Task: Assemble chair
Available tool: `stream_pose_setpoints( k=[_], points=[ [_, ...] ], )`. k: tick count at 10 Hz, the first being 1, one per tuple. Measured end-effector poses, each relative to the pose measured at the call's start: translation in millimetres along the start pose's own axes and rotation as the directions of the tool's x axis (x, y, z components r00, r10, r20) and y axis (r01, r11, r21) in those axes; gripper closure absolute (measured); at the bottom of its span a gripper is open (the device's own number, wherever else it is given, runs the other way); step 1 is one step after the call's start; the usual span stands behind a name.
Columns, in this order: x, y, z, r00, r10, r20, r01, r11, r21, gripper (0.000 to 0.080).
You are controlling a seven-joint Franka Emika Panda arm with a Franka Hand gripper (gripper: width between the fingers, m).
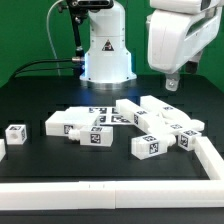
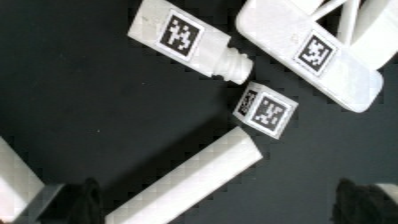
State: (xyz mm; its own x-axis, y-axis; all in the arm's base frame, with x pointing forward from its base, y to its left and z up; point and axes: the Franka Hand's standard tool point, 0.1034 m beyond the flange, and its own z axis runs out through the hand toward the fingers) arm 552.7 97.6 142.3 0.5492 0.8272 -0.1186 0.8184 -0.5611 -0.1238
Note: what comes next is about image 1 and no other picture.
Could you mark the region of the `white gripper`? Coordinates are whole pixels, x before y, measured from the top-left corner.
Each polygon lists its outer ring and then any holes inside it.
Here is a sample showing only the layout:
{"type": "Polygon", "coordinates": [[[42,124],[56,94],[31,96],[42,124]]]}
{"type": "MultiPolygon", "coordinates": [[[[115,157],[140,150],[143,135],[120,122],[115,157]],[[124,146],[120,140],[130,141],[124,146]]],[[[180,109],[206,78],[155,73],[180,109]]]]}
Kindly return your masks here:
{"type": "Polygon", "coordinates": [[[147,17],[148,63],[152,69],[168,73],[165,87],[176,91],[180,81],[176,71],[187,62],[185,71],[196,74],[199,61],[190,59],[216,38],[223,0],[149,2],[155,11],[147,17]]]}

